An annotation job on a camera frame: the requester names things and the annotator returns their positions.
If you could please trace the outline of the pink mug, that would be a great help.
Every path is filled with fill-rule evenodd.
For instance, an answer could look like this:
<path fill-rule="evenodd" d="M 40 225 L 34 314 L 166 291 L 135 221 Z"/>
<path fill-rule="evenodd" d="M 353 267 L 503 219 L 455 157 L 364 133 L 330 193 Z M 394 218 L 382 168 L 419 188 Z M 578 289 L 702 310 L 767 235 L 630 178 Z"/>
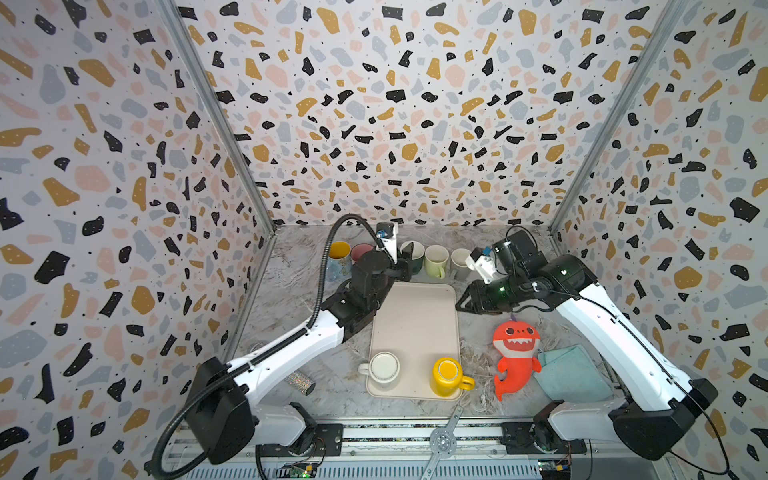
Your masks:
<path fill-rule="evenodd" d="M 355 245 L 351 250 L 351 259 L 354 264 L 359 262 L 364 254 L 373 251 L 375 246 L 370 243 L 360 243 Z"/>

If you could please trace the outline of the blue patterned mug yellow inside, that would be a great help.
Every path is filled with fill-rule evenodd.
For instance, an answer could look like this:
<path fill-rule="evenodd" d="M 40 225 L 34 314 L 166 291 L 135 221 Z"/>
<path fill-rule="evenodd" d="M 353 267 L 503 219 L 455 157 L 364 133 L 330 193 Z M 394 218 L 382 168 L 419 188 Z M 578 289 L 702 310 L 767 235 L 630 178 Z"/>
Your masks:
<path fill-rule="evenodd" d="M 347 242 L 333 242 L 327 258 L 325 272 L 328 282 L 339 282 L 350 277 L 352 268 L 351 246 Z"/>

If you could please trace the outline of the dark green mug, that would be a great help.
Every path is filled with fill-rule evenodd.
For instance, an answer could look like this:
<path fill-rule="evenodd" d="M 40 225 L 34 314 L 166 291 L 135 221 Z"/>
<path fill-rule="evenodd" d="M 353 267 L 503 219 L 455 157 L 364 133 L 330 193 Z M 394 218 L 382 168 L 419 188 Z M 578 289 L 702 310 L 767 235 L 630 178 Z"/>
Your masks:
<path fill-rule="evenodd" d="M 413 276 L 417 275 L 423 268 L 425 247 L 418 241 L 406 241 L 401 247 L 400 252 L 410 254 L 410 271 Z"/>

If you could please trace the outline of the grey mug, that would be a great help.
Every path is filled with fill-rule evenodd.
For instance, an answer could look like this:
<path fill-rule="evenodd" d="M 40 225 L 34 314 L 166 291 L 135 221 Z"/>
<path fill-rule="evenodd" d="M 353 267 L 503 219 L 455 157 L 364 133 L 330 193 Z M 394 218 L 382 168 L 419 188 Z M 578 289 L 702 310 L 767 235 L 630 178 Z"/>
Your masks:
<path fill-rule="evenodd" d="M 456 281 L 464 281 L 468 278 L 471 270 L 468 261 L 471 259 L 471 251 L 466 248 L 455 249 L 451 253 L 451 272 L 452 278 Z"/>

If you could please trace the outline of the light green mug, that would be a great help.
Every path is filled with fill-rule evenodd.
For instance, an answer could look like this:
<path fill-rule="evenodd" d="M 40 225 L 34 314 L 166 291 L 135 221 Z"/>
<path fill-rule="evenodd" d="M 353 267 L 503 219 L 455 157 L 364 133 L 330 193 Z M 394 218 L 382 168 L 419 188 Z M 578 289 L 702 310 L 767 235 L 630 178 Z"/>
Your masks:
<path fill-rule="evenodd" d="M 430 278 L 445 279 L 448 272 L 450 251 L 441 245 L 431 245 L 425 249 L 424 269 Z"/>

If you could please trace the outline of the white mug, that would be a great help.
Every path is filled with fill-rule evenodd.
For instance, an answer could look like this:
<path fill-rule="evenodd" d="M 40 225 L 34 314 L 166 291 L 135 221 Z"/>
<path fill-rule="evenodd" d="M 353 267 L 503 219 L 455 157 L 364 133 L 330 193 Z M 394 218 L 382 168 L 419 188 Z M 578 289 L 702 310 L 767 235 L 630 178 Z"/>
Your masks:
<path fill-rule="evenodd" d="M 372 382 L 377 388 L 391 389 L 400 377 L 400 361 L 398 357 L 391 352 L 382 351 L 375 354 L 366 363 L 358 366 L 357 371 Z"/>

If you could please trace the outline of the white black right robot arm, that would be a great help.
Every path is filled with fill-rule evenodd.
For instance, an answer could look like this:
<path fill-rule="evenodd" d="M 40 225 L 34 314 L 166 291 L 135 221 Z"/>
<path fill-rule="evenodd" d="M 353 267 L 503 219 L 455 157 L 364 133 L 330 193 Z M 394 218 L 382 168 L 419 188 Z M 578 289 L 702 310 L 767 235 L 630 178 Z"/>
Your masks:
<path fill-rule="evenodd" d="M 620 312 L 595 274 L 576 256 L 545 258 L 525 229 L 510 229 L 489 248 L 474 249 L 467 267 L 479 274 L 456 304 L 477 315 L 546 304 L 574 326 L 615 371 L 627 392 L 591 403 L 554 400 L 533 420 L 533 436 L 624 444 L 656 461 L 671 453 L 718 396 L 660 353 Z"/>

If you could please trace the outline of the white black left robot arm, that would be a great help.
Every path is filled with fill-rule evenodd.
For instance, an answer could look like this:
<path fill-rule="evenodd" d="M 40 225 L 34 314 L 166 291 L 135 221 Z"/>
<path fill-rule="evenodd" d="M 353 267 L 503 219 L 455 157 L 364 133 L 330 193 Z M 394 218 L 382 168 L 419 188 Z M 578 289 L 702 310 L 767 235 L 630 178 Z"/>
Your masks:
<path fill-rule="evenodd" d="M 296 370 L 370 324 L 394 283 L 410 280 L 412 255 L 407 247 L 390 264 L 384 250 L 365 253 L 351 278 L 322 302 L 312 326 L 300 325 L 227 364 L 216 358 L 205 362 L 190 394 L 208 394 L 185 416 L 203 459 L 222 464 L 251 443 L 279 445 L 296 455 L 311 450 L 317 423 L 308 412 L 297 402 L 270 406 L 262 399 Z"/>

